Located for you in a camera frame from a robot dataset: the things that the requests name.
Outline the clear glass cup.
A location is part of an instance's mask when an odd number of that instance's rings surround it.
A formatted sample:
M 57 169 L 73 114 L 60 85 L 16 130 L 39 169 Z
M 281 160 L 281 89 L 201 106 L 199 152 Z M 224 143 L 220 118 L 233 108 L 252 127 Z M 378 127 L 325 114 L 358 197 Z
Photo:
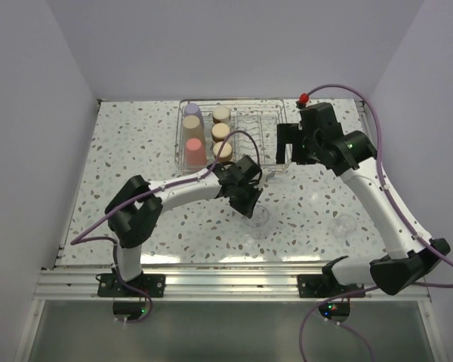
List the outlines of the clear glass cup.
M 351 215 L 342 214 L 334 219 L 332 232 L 336 238 L 345 238 L 357 230 L 357 221 Z
M 250 218 L 244 216 L 242 221 L 248 229 L 248 234 L 255 240 L 266 238 L 270 233 L 270 212 L 264 206 L 257 205 Z

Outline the steel cup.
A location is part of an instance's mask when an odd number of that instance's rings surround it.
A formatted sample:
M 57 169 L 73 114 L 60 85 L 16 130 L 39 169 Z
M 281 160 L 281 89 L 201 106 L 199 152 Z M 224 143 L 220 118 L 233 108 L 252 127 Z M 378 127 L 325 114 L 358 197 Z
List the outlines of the steel cup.
M 212 148 L 214 157 L 219 157 L 219 162 L 228 162 L 233 158 L 233 148 L 229 142 L 218 142 Z
M 215 124 L 228 124 L 231 119 L 231 110 L 226 106 L 215 107 L 212 111 L 212 119 Z
M 223 142 L 230 134 L 230 126 L 225 123 L 217 123 L 211 129 L 211 137 L 215 143 Z

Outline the red plastic cup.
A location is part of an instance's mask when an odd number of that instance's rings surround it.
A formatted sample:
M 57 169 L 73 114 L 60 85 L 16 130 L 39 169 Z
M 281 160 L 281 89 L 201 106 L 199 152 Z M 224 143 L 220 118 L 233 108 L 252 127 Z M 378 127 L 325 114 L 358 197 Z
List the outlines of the red plastic cup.
M 200 167 L 207 164 L 205 147 L 200 139 L 191 138 L 185 144 L 186 165 Z

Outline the beige plastic cup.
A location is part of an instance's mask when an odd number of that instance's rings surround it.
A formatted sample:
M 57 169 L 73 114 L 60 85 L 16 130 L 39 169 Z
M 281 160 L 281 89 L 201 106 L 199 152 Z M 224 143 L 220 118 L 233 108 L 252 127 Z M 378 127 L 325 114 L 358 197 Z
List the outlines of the beige plastic cup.
M 205 148 L 205 135 L 204 129 L 200 119 L 196 115 L 188 115 L 182 120 L 182 131 L 183 131 L 183 144 L 190 139 L 198 139 L 202 144 L 202 147 Z

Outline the purple plastic cup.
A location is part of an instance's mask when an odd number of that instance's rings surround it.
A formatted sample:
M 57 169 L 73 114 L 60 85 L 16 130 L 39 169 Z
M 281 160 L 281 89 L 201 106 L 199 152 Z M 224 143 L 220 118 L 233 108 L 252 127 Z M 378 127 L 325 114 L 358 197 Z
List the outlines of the purple plastic cup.
M 195 115 L 195 116 L 197 116 L 198 118 L 202 118 L 201 109 L 200 109 L 199 105 L 196 104 L 196 103 L 188 103 L 188 104 L 184 107 L 183 114 L 184 114 L 184 116 Z

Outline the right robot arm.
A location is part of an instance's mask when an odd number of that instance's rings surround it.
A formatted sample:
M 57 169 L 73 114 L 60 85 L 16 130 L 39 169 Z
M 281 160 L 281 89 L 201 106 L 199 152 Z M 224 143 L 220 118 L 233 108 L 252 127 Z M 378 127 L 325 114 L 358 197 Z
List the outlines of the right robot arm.
M 410 231 L 411 211 L 390 186 L 378 166 L 378 153 L 360 130 L 343 131 L 330 103 L 300 110 L 297 124 L 276 127 L 276 163 L 285 163 L 285 149 L 299 165 L 321 164 L 350 188 L 378 230 L 386 255 L 365 261 L 341 256 L 322 268 L 315 296 L 338 296 L 363 284 L 373 284 L 388 295 L 414 284 L 431 272 L 451 248 L 444 238 L 433 238 L 423 227 Z

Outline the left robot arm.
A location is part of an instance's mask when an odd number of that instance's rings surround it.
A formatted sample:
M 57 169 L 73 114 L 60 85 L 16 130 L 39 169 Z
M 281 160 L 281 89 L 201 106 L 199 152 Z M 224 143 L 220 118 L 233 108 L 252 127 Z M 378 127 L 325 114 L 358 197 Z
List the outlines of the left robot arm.
M 210 164 L 195 173 L 166 181 L 130 178 L 105 209 L 107 225 L 119 241 L 117 290 L 133 296 L 142 286 L 140 255 L 159 217 L 176 207 L 225 198 L 241 215 L 251 218 L 263 189 L 261 167 L 249 156 L 236 163 Z

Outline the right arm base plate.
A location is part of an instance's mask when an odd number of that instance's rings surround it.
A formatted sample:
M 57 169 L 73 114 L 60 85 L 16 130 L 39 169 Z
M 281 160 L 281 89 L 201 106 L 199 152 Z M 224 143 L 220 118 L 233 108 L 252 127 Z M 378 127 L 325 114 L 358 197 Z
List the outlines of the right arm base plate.
M 358 292 L 358 296 L 365 296 L 364 286 L 361 284 L 341 285 L 334 278 L 327 275 L 298 275 L 297 289 L 300 298 L 330 298 L 345 293 Z

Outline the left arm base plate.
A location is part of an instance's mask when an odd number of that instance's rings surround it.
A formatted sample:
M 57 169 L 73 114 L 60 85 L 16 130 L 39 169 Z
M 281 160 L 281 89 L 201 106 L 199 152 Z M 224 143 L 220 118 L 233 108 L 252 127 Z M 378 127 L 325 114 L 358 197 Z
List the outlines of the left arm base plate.
M 162 298 L 165 290 L 165 275 L 142 274 L 122 283 L 114 272 L 96 275 L 99 283 L 97 295 L 99 297 L 133 297 L 148 295 L 151 298 Z

